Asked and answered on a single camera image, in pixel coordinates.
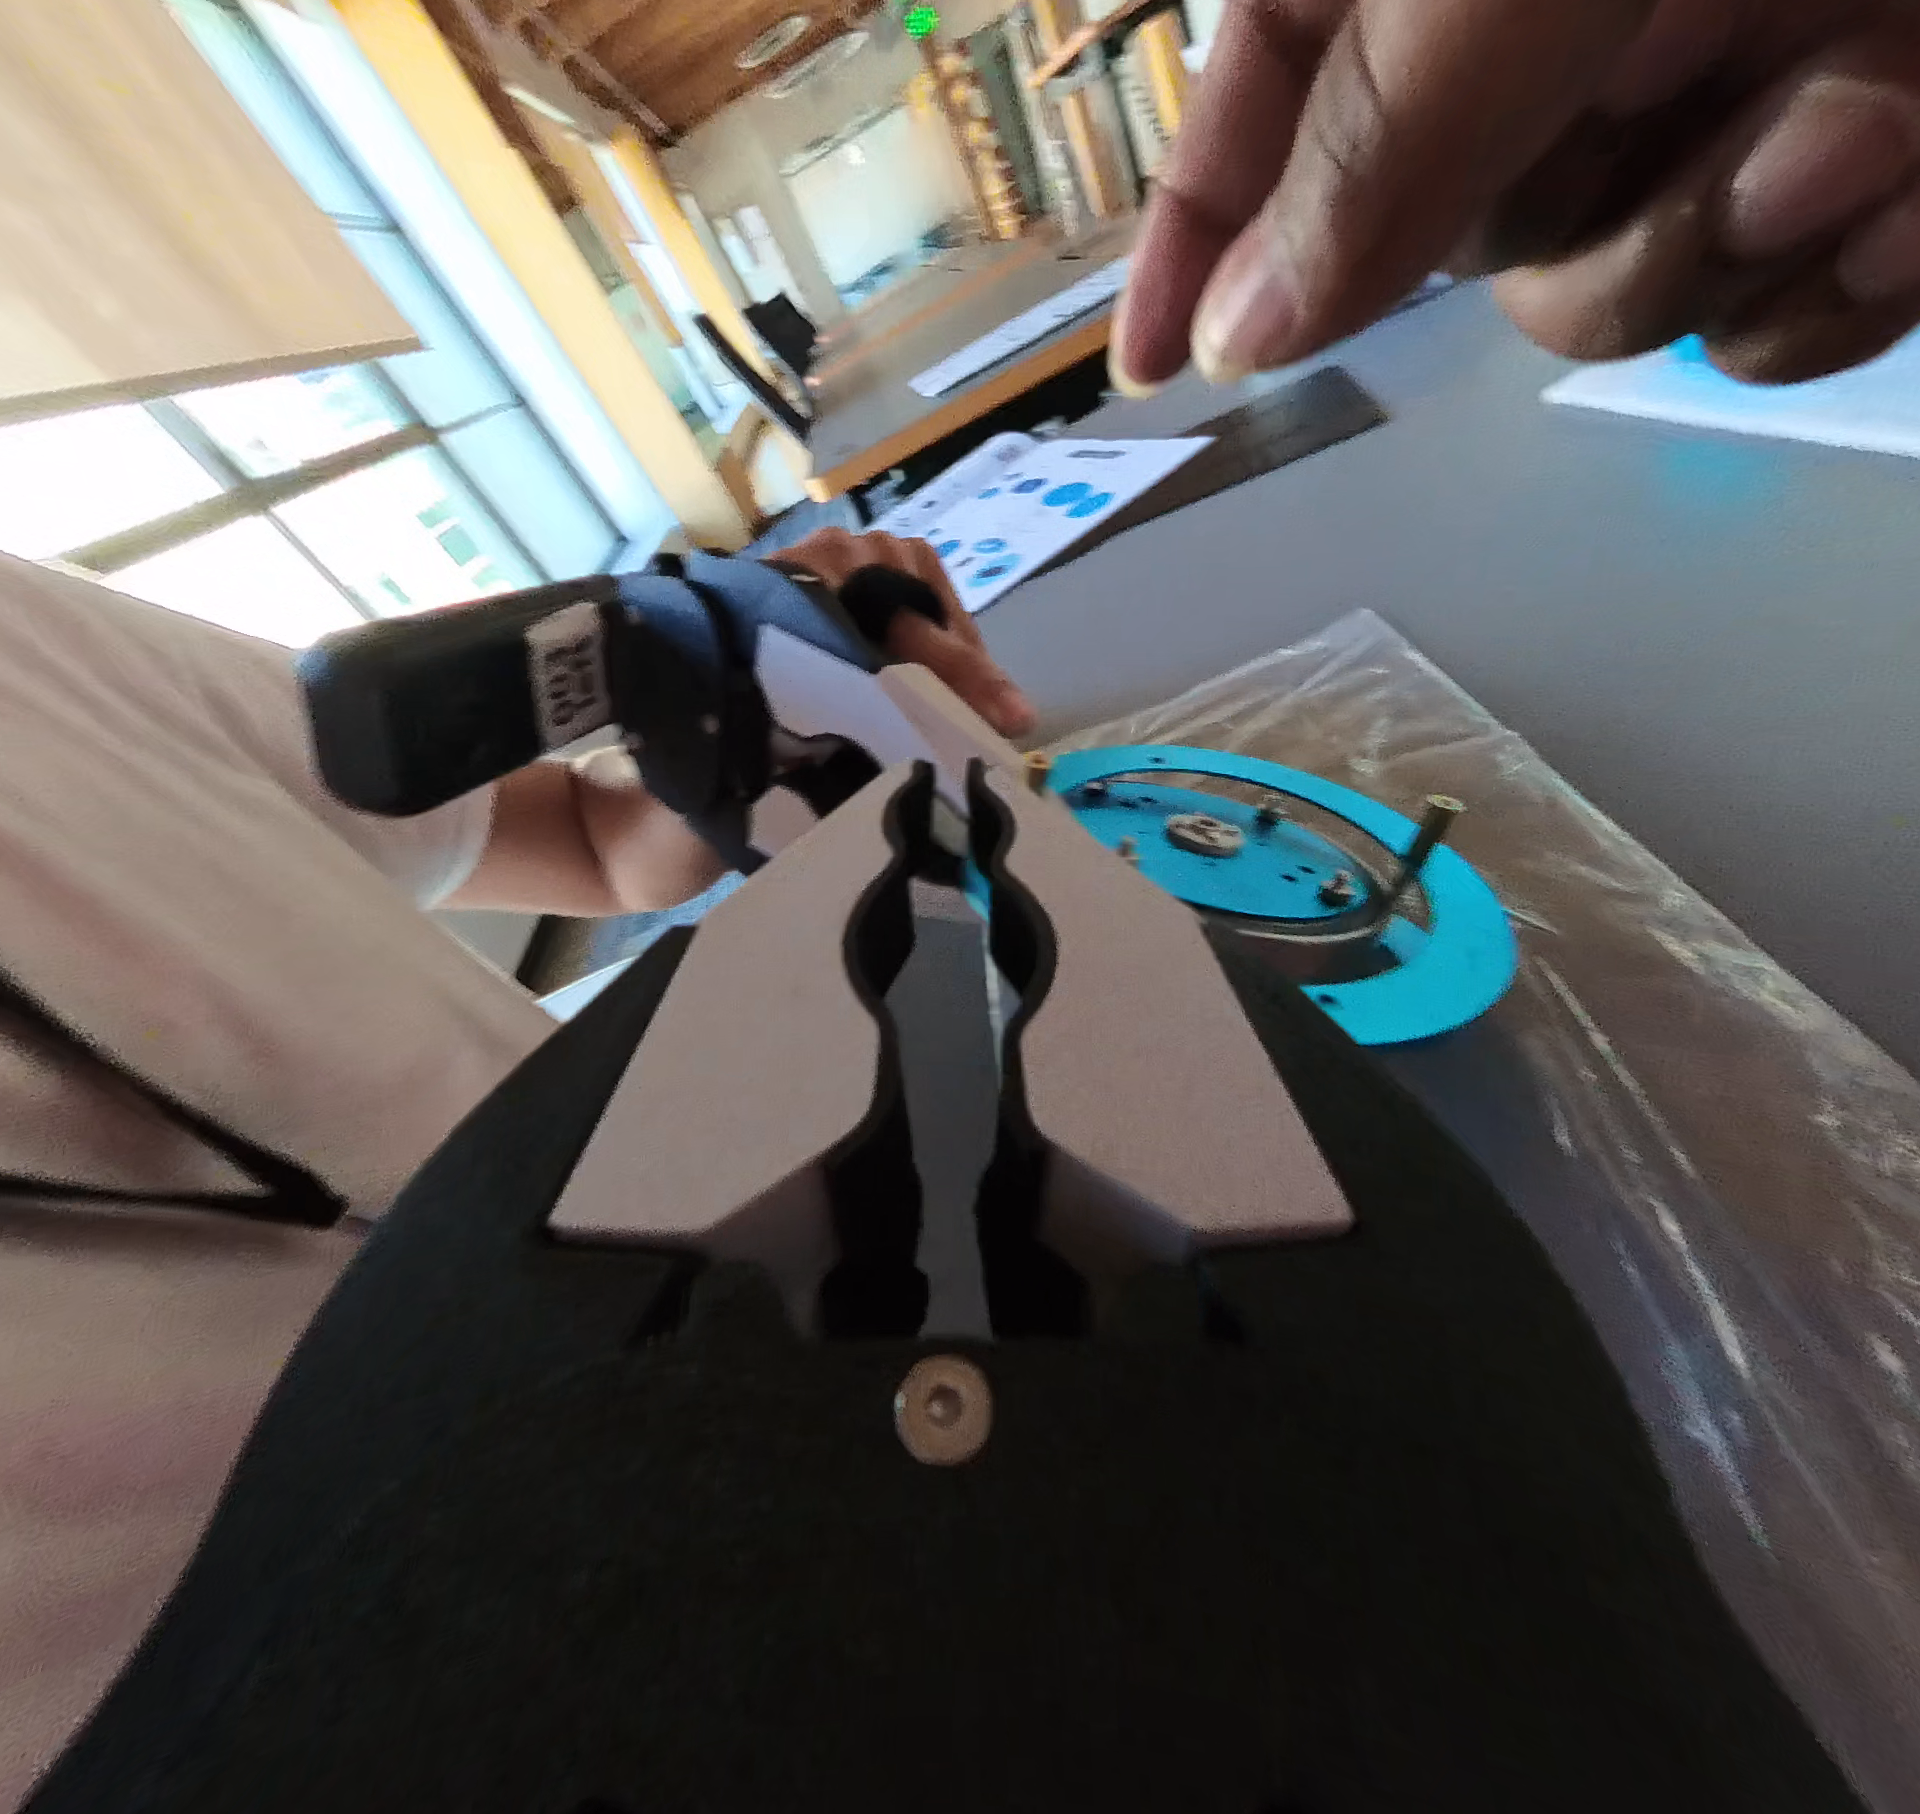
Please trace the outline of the black office chair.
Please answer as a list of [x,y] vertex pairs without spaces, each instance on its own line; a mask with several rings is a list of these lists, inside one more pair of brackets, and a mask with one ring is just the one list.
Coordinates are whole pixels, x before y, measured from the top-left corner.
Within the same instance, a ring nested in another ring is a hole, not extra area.
[[742,317],[758,339],[763,350],[773,360],[772,374],[763,374],[758,364],[732,340],[713,316],[696,313],[694,324],[728,371],[746,388],[754,408],[801,448],[809,448],[811,429],[815,425],[813,409],[796,401],[787,388],[781,386],[779,377],[785,374],[799,386],[804,384],[820,347],[817,328],[783,293],[769,300],[748,306]]

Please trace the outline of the beige window blind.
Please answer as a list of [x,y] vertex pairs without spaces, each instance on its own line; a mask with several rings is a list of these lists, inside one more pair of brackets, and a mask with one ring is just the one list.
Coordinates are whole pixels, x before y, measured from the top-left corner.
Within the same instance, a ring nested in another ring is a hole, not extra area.
[[163,0],[3,0],[3,417],[412,353]]

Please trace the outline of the wood-edged side table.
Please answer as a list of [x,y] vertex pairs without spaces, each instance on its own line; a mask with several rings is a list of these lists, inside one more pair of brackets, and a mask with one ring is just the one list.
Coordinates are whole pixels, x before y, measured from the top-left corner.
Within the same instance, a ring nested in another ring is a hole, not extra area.
[[1026,307],[1126,256],[1136,216],[1078,237],[1044,221],[1015,242],[974,242],[873,295],[822,340],[807,386],[815,425],[804,493],[853,496],[897,470],[931,474],[980,438],[1092,411],[1109,384],[1106,350],[1115,300],[1021,360],[927,401],[909,380]]

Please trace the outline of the large window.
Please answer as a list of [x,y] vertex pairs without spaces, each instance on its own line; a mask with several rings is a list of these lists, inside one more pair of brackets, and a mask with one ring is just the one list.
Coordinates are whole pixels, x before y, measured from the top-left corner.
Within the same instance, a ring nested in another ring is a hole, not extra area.
[[302,648],[648,548],[655,485],[366,59],[163,2],[418,347],[6,427],[4,552]]

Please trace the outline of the clear plastic bag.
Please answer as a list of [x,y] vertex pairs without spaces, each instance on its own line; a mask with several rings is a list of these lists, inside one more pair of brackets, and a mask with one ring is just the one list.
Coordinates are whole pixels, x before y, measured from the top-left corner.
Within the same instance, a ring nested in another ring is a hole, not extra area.
[[1385,1064],[1582,1297],[1747,1634],[1918,1807],[1918,1091],[1368,611],[1050,749],[1196,746],[1465,805],[1518,981]]

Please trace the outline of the grey desk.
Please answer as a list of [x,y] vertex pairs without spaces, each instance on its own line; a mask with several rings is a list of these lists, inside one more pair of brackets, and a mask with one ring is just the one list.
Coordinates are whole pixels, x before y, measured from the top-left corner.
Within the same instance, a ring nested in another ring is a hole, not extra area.
[[984,615],[1043,734],[1374,612],[1916,1080],[1916,461],[1548,406],[1480,290],[1337,361],[1384,427]]

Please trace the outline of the long white paper sheet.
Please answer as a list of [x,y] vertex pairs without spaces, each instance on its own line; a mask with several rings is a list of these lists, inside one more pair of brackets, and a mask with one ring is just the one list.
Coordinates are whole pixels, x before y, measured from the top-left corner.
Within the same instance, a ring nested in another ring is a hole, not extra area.
[[912,377],[912,392],[927,401],[941,400],[1008,361],[1021,360],[1033,347],[1073,332],[1084,320],[1112,307],[1125,290],[1128,271],[1131,258],[1115,256],[1080,275],[1067,288],[1026,307],[942,361]]

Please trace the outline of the person's left hand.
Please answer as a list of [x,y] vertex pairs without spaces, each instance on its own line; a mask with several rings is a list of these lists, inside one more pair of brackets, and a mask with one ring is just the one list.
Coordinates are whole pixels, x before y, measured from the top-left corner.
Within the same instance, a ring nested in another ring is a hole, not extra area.
[[1031,734],[1036,711],[990,659],[934,548],[889,530],[817,530],[772,566],[817,585],[890,665],[937,674],[1009,739]]

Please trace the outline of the yellow pillar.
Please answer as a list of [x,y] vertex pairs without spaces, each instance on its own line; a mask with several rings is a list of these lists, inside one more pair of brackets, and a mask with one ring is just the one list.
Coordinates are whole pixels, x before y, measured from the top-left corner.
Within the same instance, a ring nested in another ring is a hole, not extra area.
[[537,174],[474,88],[422,0],[326,0],[474,220],[615,440],[701,548],[751,539],[726,482],[615,313]]

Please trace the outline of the printed instruction sheet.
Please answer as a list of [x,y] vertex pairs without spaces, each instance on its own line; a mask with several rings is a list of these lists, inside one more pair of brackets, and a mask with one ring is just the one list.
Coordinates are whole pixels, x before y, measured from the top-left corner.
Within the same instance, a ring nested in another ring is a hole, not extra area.
[[894,537],[927,543],[962,609],[977,615],[1136,506],[1211,442],[1209,435],[994,435],[879,525]]

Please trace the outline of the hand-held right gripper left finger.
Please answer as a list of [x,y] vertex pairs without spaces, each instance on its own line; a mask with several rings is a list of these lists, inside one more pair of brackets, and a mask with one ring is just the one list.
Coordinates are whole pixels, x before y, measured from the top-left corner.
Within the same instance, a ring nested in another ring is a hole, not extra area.
[[799,1330],[842,1255],[828,1160],[882,1091],[883,987],[856,985],[862,906],[927,828],[927,763],[883,769],[692,932],[569,1174],[556,1240],[758,1269]]

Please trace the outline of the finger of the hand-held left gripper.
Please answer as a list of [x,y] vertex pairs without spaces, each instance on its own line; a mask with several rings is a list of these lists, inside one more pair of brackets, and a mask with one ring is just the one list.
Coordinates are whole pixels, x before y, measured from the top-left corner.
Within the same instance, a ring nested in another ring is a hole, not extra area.
[[886,693],[947,783],[965,783],[972,767],[1028,780],[1031,757],[926,666],[886,666]]

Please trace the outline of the black flat plate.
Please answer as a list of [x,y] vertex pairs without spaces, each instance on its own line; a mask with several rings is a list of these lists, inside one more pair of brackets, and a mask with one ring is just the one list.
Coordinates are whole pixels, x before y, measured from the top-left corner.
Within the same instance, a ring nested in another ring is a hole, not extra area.
[[1101,525],[1131,530],[1202,506],[1296,461],[1368,435],[1389,420],[1379,397],[1341,365],[1322,365],[1186,430],[1203,446],[1133,506]]

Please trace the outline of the blue round metal turntable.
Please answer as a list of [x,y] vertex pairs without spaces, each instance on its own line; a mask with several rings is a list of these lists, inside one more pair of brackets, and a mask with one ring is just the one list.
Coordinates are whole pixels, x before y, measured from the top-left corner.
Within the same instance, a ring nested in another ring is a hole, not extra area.
[[[1327,777],[1186,744],[1054,757],[1051,788],[972,767],[965,893],[1023,997],[1061,987],[1074,1014],[1097,991],[1143,1004],[1221,963],[1239,992],[1299,997],[1360,1046],[1428,1043],[1475,1024],[1515,983],[1520,947],[1497,890],[1449,839],[1399,911],[1381,916],[1418,818]],[[1274,797],[1288,824],[1254,829]],[[1349,871],[1359,896],[1317,890]]]

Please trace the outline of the person's beige shirt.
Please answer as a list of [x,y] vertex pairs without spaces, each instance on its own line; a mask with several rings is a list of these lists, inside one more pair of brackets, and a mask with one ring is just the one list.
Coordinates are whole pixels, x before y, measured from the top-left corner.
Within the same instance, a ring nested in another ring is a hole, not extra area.
[[359,1229],[556,1024],[433,917],[492,798],[412,821],[316,777],[292,657],[4,557],[4,1173],[247,1194],[128,1080],[317,1177],[317,1230],[4,1202],[3,1793],[151,1626]]

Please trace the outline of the white flat tray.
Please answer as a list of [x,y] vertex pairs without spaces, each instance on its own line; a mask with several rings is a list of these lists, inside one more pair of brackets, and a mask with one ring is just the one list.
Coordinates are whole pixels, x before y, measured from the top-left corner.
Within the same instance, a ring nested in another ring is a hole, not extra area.
[[1543,390],[1556,408],[1594,409],[1721,435],[1918,458],[1918,332],[1873,361],[1789,386],[1742,384],[1709,361],[1700,339],[1627,361],[1580,365]]

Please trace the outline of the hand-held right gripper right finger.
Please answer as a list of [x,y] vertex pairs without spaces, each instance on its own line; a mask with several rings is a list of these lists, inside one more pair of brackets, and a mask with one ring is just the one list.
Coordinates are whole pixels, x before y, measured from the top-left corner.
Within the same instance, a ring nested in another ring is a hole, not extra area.
[[1023,771],[974,761],[965,792],[1013,994],[974,1204],[992,1336],[1086,1336],[1150,1269],[1349,1234],[1357,1207],[1196,916]]

